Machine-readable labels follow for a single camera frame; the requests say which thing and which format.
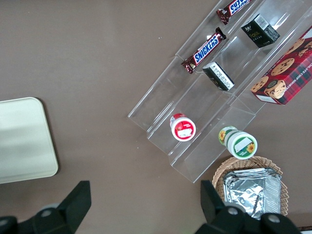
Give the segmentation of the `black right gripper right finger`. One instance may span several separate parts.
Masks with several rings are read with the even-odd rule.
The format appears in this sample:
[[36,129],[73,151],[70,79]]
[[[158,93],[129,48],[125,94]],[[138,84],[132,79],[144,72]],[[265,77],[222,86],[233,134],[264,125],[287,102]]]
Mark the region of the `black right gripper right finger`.
[[235,206],[226,206],[209,180],[200,184],[200,203],[206,218],[195,234],[259,234],[260,222]]

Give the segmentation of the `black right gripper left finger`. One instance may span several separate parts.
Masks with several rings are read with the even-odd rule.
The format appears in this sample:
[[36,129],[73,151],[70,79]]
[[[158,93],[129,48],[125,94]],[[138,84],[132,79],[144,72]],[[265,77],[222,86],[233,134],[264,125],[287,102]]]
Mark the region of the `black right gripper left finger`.
[[89,181],[80,181],[55,208],[49,207],[34,217],[36,234],[74,234],[91,207]]

